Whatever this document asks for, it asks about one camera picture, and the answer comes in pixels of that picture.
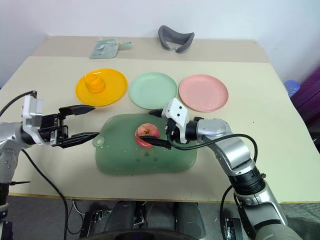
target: cable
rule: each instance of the cable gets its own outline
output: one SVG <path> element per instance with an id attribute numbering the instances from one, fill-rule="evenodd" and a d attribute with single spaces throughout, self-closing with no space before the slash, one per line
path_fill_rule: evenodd
<path id="1" fill-rule="evenodd" d="M 22 93 L 20 94 L 19 96 L 16 96 L 14 99 L 12 99 L 10 102 L 8 102 L 3 108 L 2 110 L 0 111 L 0 117 L 2 116 L 2 114 L 4 114 L 4 112 L 15 102 L 17 101 L 18 99 L 24 97 L 24 96 L 27 96 L 27 95 L 31 95 L 33 96 L 34 98 L 37 97 L 37 91 L 27 91 L 25 93 Z"/>
<path id="2" fill-rule="evenodd" d="M 80 215 L 86 215 L 85 213 L 81 212 L 79 209 L 78 209 L 78 205 L 77 205 L 77 202 L 75 200 L 72 200 L 72 205 L 74 206 L 74 209 L 77 211 L 78 214 Z"/>
<path id="3" fill-rule="evenodd" d="M 149 211 L 148 211 L 148 213 L 146 214 L 146 216 L 145 216 L 145 221 L 148 221 L 148 216 L 149 216 L 149 213 L 151 212 L 151 209 L 154 207 L 154 202 L 152 203 L 152 205 L 151 205 L 151 207 L 150 207 L 150 209 L 149 209 Z"/>
<path id="4" fill-rule="evenodd" d="M 257 143 L 252 137 L 250 137 L 249 135 L 246 135 L 246 134 L 241 134 L 241 133 L 230 134 L 230 135 L 222 136 L 222 137 L 219 137 L 217 139 L 214 139 L 214 140 L 211 140 L 211 141 L 208 141 L 208 142 L 205 142 L 205 143 L 201 143 L 201 144 L 198 144 L 198 145 L 193 145 L 193 146 L 179 146 L 179 145 L 175 144 L 172 141 L 171 135 L 169 133 L 166 136 L 167 136 L 167 139 L 168 139 L 169 143 L 175 149 L 184 150 L 184 151 L 193 150 L 193 149 L 199 149 L 199 148 L 211 145 L 211 144 L 215 144 L 215 143 L 217 143 L 219 141 L 222 141 L 222 140 L 225 140 L 225 139 L 230 139 L 230 138 L 235 138 L 235 137 L 243 137 L 243 138 L 249 139 L 252 142 L 253 148 L 254 148 L 253 161 L 254 162 L 257 161 L 257 157 L 258 157 L 258 146 L 257 146 Z"/>
<path id="5" fill-rule="evenodd" d="M 54 190 L 60 195 L 60 197 L 63 200 L 63 204 L 64 204 L 64 211 L 65 211 L 65 218 L 64 218 L 64 232 L 63 232 L 63 239 L 66 240 L 67 239 L 67 229 L 68 229 L 68 204 L 67 204 L 67 200 L 65 198 L 65 196 L 62 194 L 62 192 L 56 187 L 56 185 L 53 184 L 52 181 L 49 180 L 49 178 L 46 177 L 46 175 L 43 174 L 43 172 L 37 167 L 37 165 L 35 164 L 35 162 L 31 159 L 31 157 L 29 156 L 29 154 L 22 149 L 21 150 L 25 156 L 29 159 L 30 163 L 33 165 L 33 167 L 35 168 L 35 170 L 51 185 L 51 187 L 54 188 Z"/>
<path id="6" fill-rule="evenodd" d="M 71 205 L 71 208 L 70 208 L 70 211 L 69 211 L 69 214 L 68 214 L 68 221 L 69 221 L 69 217 L 70 217 L 70 214 L 71 214 L 71 211 L 72 211 L 72 208 L 73 208 L 73 207 L 74 207 L 74 209 L 76 209 L 76 206 L 74 205 L 74 201 L 72 200 L 72 205 Z M 81 220 L 82 220 L 81 228 L 80 228 L 79 231 L 77 231 L 77 232 L 72 232 L 72 231 L 70 231 L 69 226 L 67 226 L 68 232 L 69 232 L 70 234 L 72 234 L 72 235 L 77 235 L 77 234 L 80 233 L 81 230 L 82 230 L 82 225 L 84 224 L 84 218 L 82 217 L 82 215 L 81 215 L 80 213 L 79 213 L 79 215 L 80 215 Z"/>
<path id="7" fill-rule="evenodd" d="M 223 240 L 226 240 L 226 234 L 224 230 L 224 203 L 225 203 L 225 198 L 228 194 L 228 192 L 232 189 L 232 185 L 230 185 L 224 192 L 222 199 L 221 199 L 221 204 L 220 204 L 220 228 L 221 228 L 221 234 Z"/>

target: apple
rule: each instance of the apple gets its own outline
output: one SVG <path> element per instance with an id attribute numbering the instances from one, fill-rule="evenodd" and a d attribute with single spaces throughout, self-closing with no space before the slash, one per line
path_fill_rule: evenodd
<path id="1" fill-rule="evenodd" d="M 139 144 L 141 147 L 148 149 L 148 148 L 153 147 L 153 145 L 142 140 L 140 138 L 140 136 L 153 136 L 153 137 L 156 137 L 157 139 L 159 139 L 160 132 L 159 132 L 158 128 L 151 123 L 144 123 L 137 128 L 137 130 L 135 131 L 136 143 Z"/>

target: green cutting board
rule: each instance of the green cutting board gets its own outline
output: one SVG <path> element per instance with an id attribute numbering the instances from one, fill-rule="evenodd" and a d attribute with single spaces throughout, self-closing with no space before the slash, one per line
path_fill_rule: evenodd
<path id="1" fill-rule="evenodd" d="M 160 146 L 143 148 L 135 132 L 145 123 L 154 124 L 166 139 L 166 121 L 147 113 L 122 114 L 110 118 L 93 139 L 98 169 L 108 175 L 137 175 L 182 172 L 195 163 L 197 150 L 171 150 Z"/>

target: yellow cup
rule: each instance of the yellow cup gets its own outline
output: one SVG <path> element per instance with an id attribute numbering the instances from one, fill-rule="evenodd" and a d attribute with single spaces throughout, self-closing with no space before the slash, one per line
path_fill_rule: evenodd
<path id="1" fill-rule="evenodd" d="M 84 80 L 90 93 L 97 94 L 105 89 L 105 82 L 97 74 L 88 74 Z"/>

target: table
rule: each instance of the table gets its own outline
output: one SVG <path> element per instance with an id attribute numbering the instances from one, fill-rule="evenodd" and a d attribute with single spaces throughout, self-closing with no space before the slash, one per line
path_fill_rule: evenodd
<path id="1" fill-rule="evenodd" d="M 252 136 L 259 149 L 257 167 L 280 202 L 319 202 L 320 155 L 283 83 L 262 48 L 252 41 L 195 40 L 185 54 L 165 51 L 152 38 L 130 38 L 132 50 L 113 59 L 89 59 L 97 37 L 50 37 L 16 71 L 0 90 L 0 105 L 20 93 L 37 90 L 45 99 L 44 114 L 81 104 L 75 86 L 98 68 L 122 72 L 130 84 L 146 72 L 162 72 L 177 84 L 192 74 L 208 74 L 228 88 L 227 104 L 211 113 L 190 110 L 191 118 L 222 118 L 234 133 Z M 2 122 L 20 121 L 20 100 L 2 116 Z M 107 119 L 118 114 L 146 113 L 131 102 L 128 91 L 116 103 L 81 116 L 69 116 L 70 134 L 98 132 Z M 251 151 L 253 147 L 246 141 Z M 61 149 L 33 146 L 28 153 L 39 168 L 68 198 L 135 199 L 152 201 L 219 202 L 230 184 L 208 148 L 198 150 L 193 167 L 185 172 L 110 176 L 99 172 L 92 142 Z M 23 154 L 13 181 L 31 181 L 10 187 L 11 195 L 56 196 Z M 230 194 L 227 201 L 232 201 Z"/>

